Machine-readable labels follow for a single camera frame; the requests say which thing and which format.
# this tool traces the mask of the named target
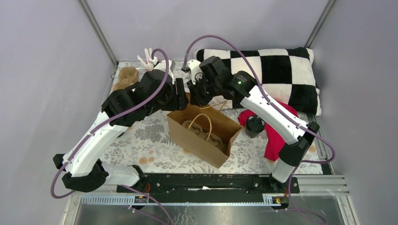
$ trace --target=pink towel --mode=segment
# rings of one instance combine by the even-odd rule
[[[287,104],[285,104],[283,102],[279,102],[279,104],[281,104],[285,109],[287,109],[293,115],[298,116],[297,115],[297,111],[294,110],[291,106],[289,106],[289,105],[287,105]],[[245,111],[241,112],[241,114],[239,115],[237,120],[239,121],[240,125],[245,126],[247,118],[249,118],[250,116],[253,116],[253,115],[255,115],[255,113],[253,113],[252,111],[245,110]],[[285,141],[267,123],[265,124],[264,129],[267,132],[267,136],[268,136],[268,145],[265,148],[264,157],[267,158],[267,159],[270,159],[272,161],[276,161],[279,158],[279,151],[285,145]]]

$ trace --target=gray wall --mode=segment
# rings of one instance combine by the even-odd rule
[[[2,0],[0,71],[0,224],[58,224],[52,157],[92,124],[112,64],[77,1]]]
[[[189,44],[216,34],[242,50],[303,46],[327,0],[88,0],[119,60],[160,47],[182,59]],[[207,39],[198,48],[230,49]]]
[[[312,48],[322,129],[363,225],[396,224],[398,2],[338,0]]]

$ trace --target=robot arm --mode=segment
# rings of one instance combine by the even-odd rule
[[[319,130],[319,125],[315,122],[307,124],[291,114],[265,92],[270,99],[270,102],[267,102],[260,92],[260,88],[256,85],[255,79],[250,74],[239,71],[233,75],[219,57],[212,56],[202,63],[191,60],[187,66],[186,72],[191,74],[191,80],[188,82],[191,104],[207,105],[213,97],[222,95],[225,99],[232,100],[234,103],[239,103],[244,108],[253,111],[285,140],[286,144],[279,152],[280,160],[271,174],[271,179],[285,183],[294,168],[300,164],[301,159],[313,142],[314,136],[299,129],[282,116],[270,102],[302,127],[316,133]]]
[[[102,104],[101,112],[90,130],[112,116],[131,109],[151,95],[159,87],[163,78],[164,64],[158,63],[154,70],[144,74],[140,82],[124,90],[112,92]],[[69,162],[68,158],[76,147],[67,154],[55,155],[53,160],[58,169],[68,162],[65,167],[67,173],[62,178],[66,188],[90,192],[102,185],[131,187],[145,176],[138,166],[107,165],[102,163],[99,157],[113,140],[122,135],[134,122],[143,120],[145,116],[157,110],[175,111],[186,108],[189,102],[184,92],[183,80],[177,78],[173,82],[170,76],[174,67],[173,61],[171,65],[165,85],[153,100],[100,128],[85,142],[72,162]],[[202,63],[191,60],[188,67],[189,70],[186,72],[190,72],[192,77],[187,83],[191,92],[192,105],[204,106],[213,97],[222,95],[252,110],[281,135],[286,144],[280,151],[280,160],[271,174],[271,179],[274,179],[275,183],[285,183],[294,168],[299,165],[314,137],[298,129],[265,101],[254,78],[248,73],[239,71],[233,75],[218,57],[210,57]],[[293,116],[278,102],[273,99],[271,101],[300,125],[314,132],[318,131],[319,126],[316,123],[307,125],[305,121]]]

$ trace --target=white patterned cloth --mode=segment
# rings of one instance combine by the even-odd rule
[[[143,68],[140,62],[120,62],[113,85],[118,81],[122,67]],[[176,62],[174,76],[186,83],[188,74],[181,71],[182,62]],[[141,79],[145,70],[140,70]],[[237,117],[244,109],[223,110],[222,113],[238,122]],[[244,131],[238,135],[231,148],[230,158],[219,168],[215,168],[191,153],[184,152],[173,143],[168,130],[167,114],[158,111],[143,121],[136,122],[123,136],[117,138],[102,154],[103,162],[114,165],[139,165],[146,173],[256,173],[269,174],[276,162],[264,158],[268,143],[267,134],[261,132],[256,138],[249,138]],[[304,113],[299,117],[308,121]],[[313,144],[304,156],[307,160],[319,160]],[[298,174],[322,174],[319,164],[302,163]]]

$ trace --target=black and white pillow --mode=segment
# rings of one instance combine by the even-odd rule
[[[308,48],[295,49],[265,49],[256,51],[242,51],[257,76],[265,91],[274,99],[286,103],[299,112],[312,115],[321,114],[319,101],[319,88],[315,82],[312,71],[314,53]],[[245,61],[236,51],[223,51],[213,49],[199,49],[193,57],[203,61],[210,56],[218,56],[224,64],[231,68],[232,73],[240,70],[252,74]],[[209,103],[215,105],[225,101],[215,97]],[[223,109],[238,108],[228,101]]]

